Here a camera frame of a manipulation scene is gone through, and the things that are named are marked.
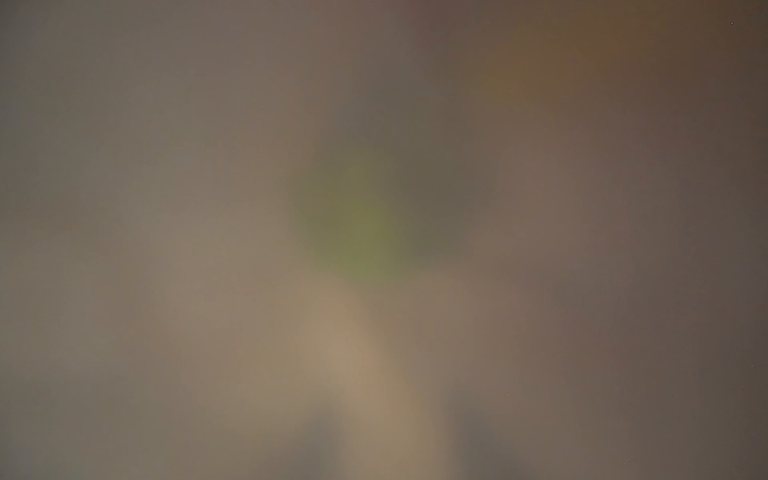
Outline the green fake fruit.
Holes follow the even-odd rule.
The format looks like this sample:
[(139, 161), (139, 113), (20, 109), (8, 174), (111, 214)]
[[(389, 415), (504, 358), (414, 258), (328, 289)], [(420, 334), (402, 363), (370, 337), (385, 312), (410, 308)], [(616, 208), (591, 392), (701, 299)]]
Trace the green fake fruit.
[(299, 241), (320, 269), (352, 282), (390, 281), (424, 255), (392, 171), (365, 157), (310, 165), (293, 200)]

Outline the pink plastic bag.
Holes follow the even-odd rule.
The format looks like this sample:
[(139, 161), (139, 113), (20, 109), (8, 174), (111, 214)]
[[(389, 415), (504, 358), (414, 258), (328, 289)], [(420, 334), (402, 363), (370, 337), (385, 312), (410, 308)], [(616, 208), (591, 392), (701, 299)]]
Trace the pink plastic bag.
[(766, 3), (3, 2), (1, 475), (765, 478)]

